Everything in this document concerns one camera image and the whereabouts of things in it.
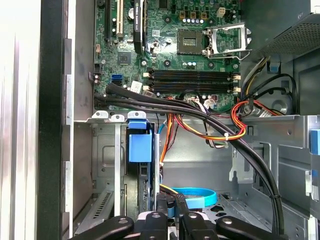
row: blue ring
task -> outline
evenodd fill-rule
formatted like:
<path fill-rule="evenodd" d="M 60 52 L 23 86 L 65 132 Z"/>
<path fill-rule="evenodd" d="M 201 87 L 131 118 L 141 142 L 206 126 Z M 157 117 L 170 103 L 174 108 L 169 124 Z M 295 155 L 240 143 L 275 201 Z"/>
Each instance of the blue ring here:
<path fill-rule="evenodd" d="M 207 188 L 199 187 L 172 187 L 173 190 L 184 195 L 195 195 L 202 197 L 187 198 L 186 204 L 189 209 L 203 209 L 216 204 L 217 193 Z"/>

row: white label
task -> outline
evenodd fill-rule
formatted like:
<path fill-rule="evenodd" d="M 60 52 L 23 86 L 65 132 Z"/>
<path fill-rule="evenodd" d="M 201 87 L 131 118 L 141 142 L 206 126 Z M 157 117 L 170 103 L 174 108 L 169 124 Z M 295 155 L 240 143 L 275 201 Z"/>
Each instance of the white label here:
<path fill-rule="evenodd" d="M 203 104 L 203 106 L 206 109 L 212 108 L 214 105 L 217 105 L 217 103 L 213 99 L 207 99 L 207 100 L 204 101 L 204 104 Z"/>
<path fill-rule="evenodd" d="M 152 30 L 152 37 L 160 37 L 160 30 Z"/>
<path fill-rule="evenodd" d="M 267 117 L 271 117 L 272 114 L 270 112 L 268 112 L 267 110 L 264 110 L 261 115 L 259 116 L 259 118 L 267 118 Z"/>
<path fill-rule="evenodd" d="M 131 92 L 135 92 L 139 94 L 141 92 L 141 88 L 142 88 L 142 82 L 132 81 L 131 88 L 130 88 Z"/>

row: bundled black cables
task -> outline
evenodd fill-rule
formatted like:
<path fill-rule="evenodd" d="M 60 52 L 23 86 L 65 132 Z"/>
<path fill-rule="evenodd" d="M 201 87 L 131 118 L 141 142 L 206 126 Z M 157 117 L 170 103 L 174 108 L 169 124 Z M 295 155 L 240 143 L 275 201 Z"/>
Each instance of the bundled black cables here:
<path fill-rule="evenodd" d="M 206 122 L 220 134 L 235 135 L 235 133 L 211 114 L 204 113 L 196 107 L 179 100 L 151 98 L 128 91 L 115 84 L 109 84 L 107 94 L 115 94 L 127 99 L 104 97 L 96 94 L 95 98 L 109 105 L 129 108 L 149 113 L 188 115 Z M 273 210 L 273 227 L 275 234 L 284 234 L 284 216 L 282 202 L 275 179 L 264 160 L 242 139 L 231 140 L 230 143 L 242 154 L 260 175 L 270 194 Z"/>

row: screw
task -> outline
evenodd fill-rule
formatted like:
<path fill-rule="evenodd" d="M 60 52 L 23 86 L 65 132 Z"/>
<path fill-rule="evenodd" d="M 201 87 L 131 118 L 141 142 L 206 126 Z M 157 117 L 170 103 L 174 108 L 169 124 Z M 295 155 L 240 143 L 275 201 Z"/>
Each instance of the screw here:
<path fill-rule="evenodd" d="M 228 225 L 232 224 L 232 221 L 229 218 L 223 218 L 222 222 L 224 222 L 225 224 L 228 224 Z"/>
<path fill-rule="evenodd" d="M 189 213 L 189 217 L 192 218 L 192 219 L 195 219 L 197 217 L 197 215 L 193 212 L 190 212 Z"/>
<path fill-rule="evenodd" d="M 121 219 L 121 220 L 119 221 L 120 224 L 126 224 L 127 222 L 128 222 L 128 221 L 125 220 L 125 219 Z"/>
<path fill-rule="evenodd" d="M 152 215 L 152 217 L 155 218 L 155 219 L 157 219 L 157 218 L 160 218 L 160 215 L 155 212 L 155 213 Z"/>

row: capacitor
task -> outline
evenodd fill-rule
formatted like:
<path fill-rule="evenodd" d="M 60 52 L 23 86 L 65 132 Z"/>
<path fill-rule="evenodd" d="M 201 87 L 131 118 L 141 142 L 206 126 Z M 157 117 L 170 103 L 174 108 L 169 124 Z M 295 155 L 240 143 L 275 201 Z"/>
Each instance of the capacitor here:
<path fill-rule="evenodd" d="M 170 44 L 172 44 L 172 39 L 171 38 L 167 38 L 165 40 L 165 42 L 166 42 L 166 44 L 170 45 Z"/>
<path fill-rule="evenodd" d="M 128 20 L 132 21 L 133 19 L 135 19 L 135 10 L 133 8 L 130 8 L 128 12 Z"/>

